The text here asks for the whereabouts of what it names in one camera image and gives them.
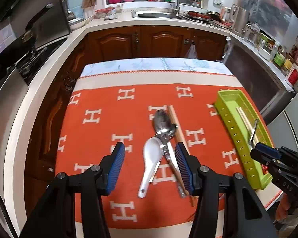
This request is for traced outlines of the person right hand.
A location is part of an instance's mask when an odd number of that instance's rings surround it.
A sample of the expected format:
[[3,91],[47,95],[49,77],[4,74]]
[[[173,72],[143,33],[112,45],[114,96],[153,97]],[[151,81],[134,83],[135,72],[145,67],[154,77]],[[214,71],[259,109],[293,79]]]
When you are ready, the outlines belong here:
[[283,192],[282,198],[276,210],[275,222],[287,223],[298,219],[298,208],[295,208],[291,213],[291,208],[294,207],[295,201]]

